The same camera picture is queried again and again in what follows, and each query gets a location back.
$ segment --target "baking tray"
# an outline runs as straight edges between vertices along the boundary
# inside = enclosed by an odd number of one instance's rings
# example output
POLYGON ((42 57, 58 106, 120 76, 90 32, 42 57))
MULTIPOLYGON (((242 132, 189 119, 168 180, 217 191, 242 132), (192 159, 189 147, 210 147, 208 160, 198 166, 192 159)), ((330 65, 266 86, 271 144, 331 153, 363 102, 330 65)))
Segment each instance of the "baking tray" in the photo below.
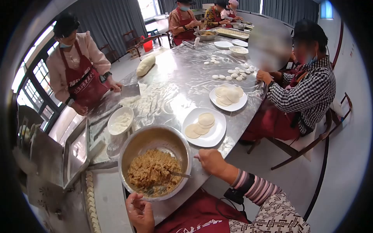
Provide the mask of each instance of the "baking tray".
POLYGON ((217 28, 213 28, 212 30, 213 31, 216 31, 219 35, 221 36, 224 36, 224 37, 229 37, 229 38, 233 38, 233 39, 239 39, 239 40, 243 40, 243 41, 248 41, 248 38, 250 36, 250 33, 248 32, 244 32, 244 31, 240 31, 240 30, 237 30, 237 29, 234 29, 234 28, 224 28, 226 30, 231 30, 231 31, 235 31, 235 32, 241 32, 245 35, 247 35, 245 38, 244 37, 240 37, 238 35, 231 35, 231 34, 226 34, 226 33, 222 33, 222 32, 219 32, 219 28, 222 28, 222 27, 217 27, 217 28))
POLYGON ((88 165, 88 121, 84 118, 66 139, 63 151, 62 187, 67 189, 79 178, 88 165))

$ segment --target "metal bowl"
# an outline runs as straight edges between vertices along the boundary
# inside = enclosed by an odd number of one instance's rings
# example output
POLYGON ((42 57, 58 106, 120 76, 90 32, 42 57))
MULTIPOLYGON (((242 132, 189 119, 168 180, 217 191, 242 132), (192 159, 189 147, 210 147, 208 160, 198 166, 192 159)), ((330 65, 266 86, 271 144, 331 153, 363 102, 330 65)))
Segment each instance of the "metal bowl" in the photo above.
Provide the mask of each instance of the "metal bowl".
MULTIPOLYGON (((118 168, 120 179, 126 189, 133 193, 137 188, 129 182, 127 171, 132 160, 149 149, 158 149, 175 156, 181 165, 181 172, 190 175, 192 169, 192 152, 189 143, 181 132, 167 125, 148 125, 135 131, 120 150, 118 168)), ((163 201, 178 193, 187 178, 182 178, 176 188, 158 197, 144 196, 147 201, 163 201)))
POLYGON ((218 33, 212 30, 200 30, 199 33, 194 32, 193 35, 195 35, 196 37, 199 37, 200 40, 202 41, 212 41, 217 37, 218 33), (205 32, 212 32, 213 35, 204 35, 205 32))

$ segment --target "white container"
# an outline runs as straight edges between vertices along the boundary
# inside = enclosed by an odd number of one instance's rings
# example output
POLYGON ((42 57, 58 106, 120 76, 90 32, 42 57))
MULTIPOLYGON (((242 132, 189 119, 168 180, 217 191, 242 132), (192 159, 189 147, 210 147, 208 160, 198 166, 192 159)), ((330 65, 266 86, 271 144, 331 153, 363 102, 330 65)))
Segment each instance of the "white container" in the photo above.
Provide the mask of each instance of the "white container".
POLYGON ((119 134, 123 134, 125 132, 127 132, 131 126, 132 126, 132 123, 134 121, 134 111, 132 110, 132 108, 130 107, 121 107, 120 109, 116 110, 109 118, 109 121, 107 122, 107 129, 109 130, 109 133, 111 135, 119 135, 119 134), (128 127, 126 129, 124 129, 123 131, 121 132, 117 132, 114 128, 113 128, 113 125, 115 123, 115 119, 121 115, 123 115, 124 113, 128 113, 131 117, 129 119, 130 123, 128 125, 128 127))

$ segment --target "striped sleeve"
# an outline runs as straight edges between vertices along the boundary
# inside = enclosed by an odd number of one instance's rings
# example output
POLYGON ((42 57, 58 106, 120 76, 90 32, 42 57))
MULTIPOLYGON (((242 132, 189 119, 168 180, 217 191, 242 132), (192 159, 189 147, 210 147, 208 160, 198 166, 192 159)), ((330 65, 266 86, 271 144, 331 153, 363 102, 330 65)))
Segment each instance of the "striped sleeve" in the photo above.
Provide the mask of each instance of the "striped sleeve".
POLYGON ((258 206, 261 206, 270 196, 282 192, 282 189, 277 185, 241 169, 232 187, 244 193, 247 198, 258 206))

